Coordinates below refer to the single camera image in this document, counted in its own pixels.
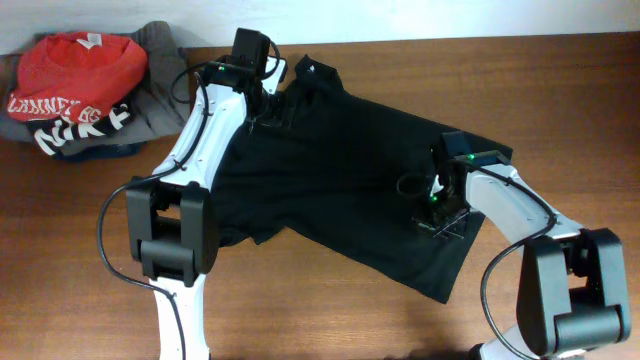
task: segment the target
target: gray fabric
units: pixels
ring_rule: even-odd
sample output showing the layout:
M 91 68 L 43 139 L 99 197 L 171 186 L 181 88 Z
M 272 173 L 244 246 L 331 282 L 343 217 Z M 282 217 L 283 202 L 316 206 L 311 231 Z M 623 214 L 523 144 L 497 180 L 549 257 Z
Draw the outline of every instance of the gray fabric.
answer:
M 18 73 L 15 71 L 20 62 L 19 56 L 12 56 L 9 60 L 9 72 L 7 79 L 7 92 L 0 104 L 0 136 L 12 141 L 22 141 L 34 143 L 33 135 L 29 132 L 23 122 L 13 120 L 7 113 L 7 104 L 9 103 L 9 94 L 15 90 L 18 85 Z
M 129 93 L 129 109 L 133 121 L 110 137 L 69 141 L 62 146 L 63 155 L 77 154 L 88 147 L 109 144 L 134 144 L 153 140 L 162 136 L 179 133 L 189 117 L 189 106 L 174 102 L 169 89 L 175 76 L 186 68 L 186 62 L 179 53 L 171 29 L 166 22 L 154 21 L 145 25 L 130 37 L 144 49 L 149 58 L 149 71 Z M 4 106 L 8 94 L 15 89 L 17 61 L 12 64 L 13 83 L 3 100 L 0 112 L 0 136 L 10 140 L 34 142 L 26 126 L 9 118 Z M 189 98 L 188 78 L 185 76 L 176 85 L 176 96 Z

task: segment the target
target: black t-shirt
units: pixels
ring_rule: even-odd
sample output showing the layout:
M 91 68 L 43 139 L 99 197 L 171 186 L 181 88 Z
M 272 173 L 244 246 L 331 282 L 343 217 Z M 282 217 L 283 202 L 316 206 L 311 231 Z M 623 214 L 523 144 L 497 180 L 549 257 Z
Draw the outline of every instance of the black t-shirt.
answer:
M 349 95 L 335 69 L 305 56 L 285 90 L 280 128 L 241 128 L 212 190 L 222 246 L 265 242 L 289 227 L 446 303 L 484 216 L 462 237 L 432 238 L 411 221 L 403 174 L 433 174 L 430 147 L 456 129 Z M 467 134 L 472 151 L 511 149 Z

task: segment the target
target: wire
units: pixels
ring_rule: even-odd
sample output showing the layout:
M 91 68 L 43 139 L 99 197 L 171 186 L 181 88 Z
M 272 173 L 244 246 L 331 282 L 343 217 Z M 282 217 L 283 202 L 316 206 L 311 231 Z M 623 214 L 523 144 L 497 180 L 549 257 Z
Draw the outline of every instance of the wire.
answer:
M 478 165 L 475 165 L 475 164 L 472 164 L 472 163 L 469 163 L 469 162 L 466 162 L 466 161 L 451 160 L 450 162 L 451 163 L 455 163 L 455 164 L 463 165 L 463 166 L 465 166 L 465 167 L 467 167 L 469 169 L 472 169 L 474 171 L 479 171 L 479 172 L 485 173 L 485 174 L 487 174 L 489 176 L 492 176 L 492 177 L 494 177 L 494 178 L 496 178 L 496 179 L 498 179 L 500 181 L 505 182 L 506 184 L 508 184 L 510 186 L 515 187 L 516 189 L 522 191 L 525 195 L 530 197 L 538 205 L 540 205 L 540 207 L 542 207 L 542 209 L 549 216 L 549 221 L 547 222 L 547 225 L 545 225 L 544 228 L 536 231 L 535 233 L 525 237 L 524 239 L 522 239 L 520 241 L 517 241 L 517 242 L 511 244 L 509 247 L 507 247 L 506 249 L 502 250 L 498 255 L 496 255 L 493 258 L 493 260 L 491 260 L 491 262 L 489 263 L 487 268 L 485 269 L 484 274 L 482 275 L 482 282 L 480 283 L 480 302 L 482 303 L 482 311 L 484 312 L 484 316 L 487 318 L 487 322 L 489 323 L 489 327 L 491 327 L 491 330 L 496 335 L 496 338 L 502 343 L 502 345 L 504 345 L 504 347 L 506 347 L 509 351 L 511 351 L 514 355 L 518 356 L 519 358 L 525 359 L 525 360 L 539 360 L 539 358 L 537 358 L 537 357 L 531 357 L 531 356 L 529 356 L 527 354 L 524 354 L 520 350 L 516 349 L 515 346 L 513 346 L 502 335 L 502 333 L 498 329 L 495 321 L 493 320 L 493 317 L 491 316 L 491 311 L 489 310 L 489 302 L 487 300 L 487 285 L 489 284 L 489 276 L 491 276 L 491 272 L 500 263 L 500 261 L 502 261 L 509 254 L 511 254 L 512 252 L 514 252 L 515 250 L 517 250 L 521 246 L 525 245 L 527 242 L 529 242 L 531 240 L 534 240 L 534 239 L 538 238 L 539 236 L 542 236 L 542 235 L 548 233 L 551 229 L 553 229 L 553 227 L 556 225 L 557 215 L 555 214 L 553 209 L 551 209 L 551 207 L 544 200 L 542 200 L 539 196 L 534 194 L 527 187 L 525 187 L 525 186 L 523 186 L 521 184 L 518 184 L 517 182 L 515 182 L 513 179 L 511 179 L 509 177 L 502 176 L 502 175 L 497 174 L 497 173 L 495 173 L 493 171 L 487 170 L 485 168 L 482 168 L 482 167 L 480 167 Z
M 196 134 L 196 138 L 193 141 L 193 143 L 191 144 L 191 146 L 189 147 L 189 150 L 187 151 L 187 153 L 185 154 L 185 156 L 180 160 L 180 161 L 176 161 L 174 166 L 172 168 L 170 168 L 169 170 L 163 171 L 161 173 L 155 174 L 155 175 L 151 175 L 142 179 L 138 179 L 138 180 L 133 180 L 130 181 L 122 186 L 120 186 L 119 188 L 117 188 L 113 193 L 111 193 L 111 195 L 109 195 L 109 197 L 107 198 L 107 200 L 105 200 L 104 204 L 102 204 L 102 208 L 100 209 L 100 214 L 98 215 L 98 224 L 96 226 L 96 239 L 97 239 L 97 243 L 98 243 L 98 250 L 100 251 L 100 257 L 102 258 L 102 262 L 104 263 L 104 266 L 107 268 L 107 270 L 109 270 L 109 272 L 114 275 L 115 277 L 117 277 L 120 280 L 123 280 L 124 282 L 127 282 L 129 284 L 132 285 L 137 285 L 140 286 L 142 288 L 145 289 L 149 289 L 149 290 L 153 290 L 153 291 L 157 291 L 159 293 L 161 293 L 162 295 L 166 296 L 167 299 L 169 299 L 169 302 L 171 303 L 171 308 L 173 309 L 173 314 L 176 317 L 176 324 L 178 326 L 178 333 L 180 334 L 180 345 L 182 346 L 182 360 L 186 360 L 187 358 L 187 349 L 186 349 L 186 343 L 185 343 L 185 337 L 184 337 L 184 329 L 182 328 L 182 322 L 180 321 L 180 313 L 178 312 L 178 306 L 176 304 L 174 295 L 175 294 L 171 294 L 169 291 L 152 285 L 152 284 L 148 284 L 133 278 L 130 278 L 124 274 L 122 274 L 121 272 L 117 271 L 109 262 L 109 259 L 107 258 L 107 255 L 105 253 L 104 250 L 104 244 L 102 241 L 102 228 L 104 227 L 104 218 L 107 214 L 107 210 L 109 209 L 109 205 L 111 205 L 111 202 L 113 202 L 113 200 L 123 191 L 125 190 L 129 190 L 135 187 L 139 187 L 148 183 L 151 183 L 153 181 L 156 181 L 158 179 L 161 179 L 164 176 L 167 176 L 169 174 L 172 174 L 176 171 L 178 171 L 179 169 L 182 169 L 183 165 L 187 162 L 187 160 L 189 160 L 189 158 L 191 157 L 191 155 L 193 154 L 193 152 L 195 151 L 196 146 L 198 145 L 198 142 L 200 141 L 200 138 L 202 137 L 202 133 L 204 132 L 205 129 L 205 125 L 207 123 L 207 120 L 209 118 L 209 97 L 207 95 L 207 90 L 204 86 L 204 83 L 202 82 L 202 79 L 200 78 L 200 75 L 198 75 L 198 73 L 195 73 L 195 77 L 196 77 L 196 81 L 198 83 L 198 85 L 200 86 L 200 89 L 202 90 L 202 96 L 204 97 L 204 108 L 202 110 L 202 122 L 200 123 L 200 127 L 198 128 L 198 133 Z

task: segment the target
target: wooden surface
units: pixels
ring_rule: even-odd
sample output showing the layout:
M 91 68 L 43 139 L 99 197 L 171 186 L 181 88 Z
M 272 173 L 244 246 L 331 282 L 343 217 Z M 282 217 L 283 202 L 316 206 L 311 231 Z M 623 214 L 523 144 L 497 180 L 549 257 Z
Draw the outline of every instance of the wooden surface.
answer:
M 227 53 L 199 49 L 191 61 Z M 505 143 L 522 177 L 557 209 L 623 240 L 640 326 L 640 34 L 282 46 L 336 67 L 352 94 Z M 103 268 L 95 221 L 105 197 L 149 174 L 175 138 L 138 156 L 83 164 L 0 141 L 0 358 L 155 359 L 153 295 Z M 124 200 L 106 225 L 118 269 L 128 252 Z M 205 289 L 216 358 L 382 359 L 468 349 L 492 338 L 482 271 L 506 242 L 483 226 L 447 305 L 285 230 L 223 249 Z M 519 260 L 496 270 L 490 303 L 515 321 Z M 637 359 L 640 332 L 589 359 Z

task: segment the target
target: white wall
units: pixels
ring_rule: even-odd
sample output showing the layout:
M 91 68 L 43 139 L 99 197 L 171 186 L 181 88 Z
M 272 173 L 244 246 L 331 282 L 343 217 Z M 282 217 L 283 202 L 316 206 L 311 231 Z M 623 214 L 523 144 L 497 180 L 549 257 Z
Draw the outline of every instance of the white wall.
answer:
M 36 32 L 130 32 L 169 22 L 180 46 L 230 45 L 239 26 L 279 44 L 640 30 L 640 0 L 0 0 L 0 54 Z

